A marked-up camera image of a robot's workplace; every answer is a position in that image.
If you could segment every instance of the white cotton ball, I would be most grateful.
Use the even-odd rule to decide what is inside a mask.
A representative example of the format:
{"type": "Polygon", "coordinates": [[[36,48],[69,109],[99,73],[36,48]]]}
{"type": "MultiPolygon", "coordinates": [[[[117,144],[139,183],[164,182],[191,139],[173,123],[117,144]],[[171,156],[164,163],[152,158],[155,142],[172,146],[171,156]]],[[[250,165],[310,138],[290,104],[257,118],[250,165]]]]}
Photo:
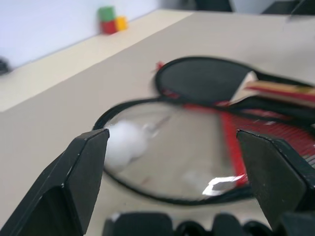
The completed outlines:
{"type": "Polygon", "coordinates": [[[122,171],[132,159],[140,157],[148,146],[143,129],[126,120],[109,126],[109,139],[104,164],[112,171],[122,171]]]}

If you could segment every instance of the table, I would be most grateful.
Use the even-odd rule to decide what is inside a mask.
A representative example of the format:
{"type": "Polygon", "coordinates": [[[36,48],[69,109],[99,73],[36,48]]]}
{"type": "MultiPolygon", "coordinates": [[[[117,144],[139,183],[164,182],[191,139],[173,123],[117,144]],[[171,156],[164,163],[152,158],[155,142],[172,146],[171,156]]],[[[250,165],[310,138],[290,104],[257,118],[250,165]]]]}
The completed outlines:
{"type": "MultiPolygon", "coordinates": [[[[17,69],[0,80],[0,226],[34,180],[110,107],[151,97],[155,63],[209,55],[250,64],[269,74],[314,83],[315,21],[287,24],[284,16],[159,10],[112,36],[96,36],[17,69]]],[[[88,235],[121,210],[166,210],[179,221],[211,225],[230,211],[266,222],[255,200],[181,209],[127,194],[103,181],[88,235]]]]}

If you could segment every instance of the toy block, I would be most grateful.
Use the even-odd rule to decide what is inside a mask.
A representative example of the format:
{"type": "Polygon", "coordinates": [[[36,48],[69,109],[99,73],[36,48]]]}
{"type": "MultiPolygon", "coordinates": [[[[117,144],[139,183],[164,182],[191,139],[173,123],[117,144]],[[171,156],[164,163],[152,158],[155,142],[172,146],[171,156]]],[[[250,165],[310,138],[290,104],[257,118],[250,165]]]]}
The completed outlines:
{"type": "Polygon", "coordinates": [[[99,15],[100,21],[103,21],[103,22],[113,21],[116,18],[115,8],[113,6],[101,7],[98,10],[98,15],[99,15]]]}
{"type": "Polygon", "coordinates": [[[100,24],[103,33],[113,34],[117,32],[115,21],[101,22],[100,24]]]}
{"type": "Polygon", "coordinates": [[[115,19],[117,31],[126,30],[128,28],[128,22],[125,16],[119,16],[115,19]]]}

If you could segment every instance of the yellow toy block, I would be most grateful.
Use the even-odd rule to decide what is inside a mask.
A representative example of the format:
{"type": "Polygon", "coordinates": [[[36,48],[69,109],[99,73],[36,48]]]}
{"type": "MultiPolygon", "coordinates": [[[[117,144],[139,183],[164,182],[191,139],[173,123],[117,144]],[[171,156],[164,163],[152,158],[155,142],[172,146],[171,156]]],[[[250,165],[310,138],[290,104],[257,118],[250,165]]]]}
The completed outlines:
{"type": "Polygon", "coordinates": [[[118,16],[115,19],[117,31],[126,30],[128,28],[128,22],[125,16],[118,16]]]}

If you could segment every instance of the green toy block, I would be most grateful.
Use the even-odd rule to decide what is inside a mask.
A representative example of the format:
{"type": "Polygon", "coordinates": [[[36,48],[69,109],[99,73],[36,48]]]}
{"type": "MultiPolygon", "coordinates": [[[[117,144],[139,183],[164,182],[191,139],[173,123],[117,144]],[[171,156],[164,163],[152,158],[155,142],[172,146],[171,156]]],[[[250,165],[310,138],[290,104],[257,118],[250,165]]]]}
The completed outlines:
{"type": "Polygon", "coordinates": [[[101,7],[98,10],[98,15],[99,15],[100,21],[103,21],[103,22],[113,21],[116,18],[115,8],[113,6],[101,7]]]}

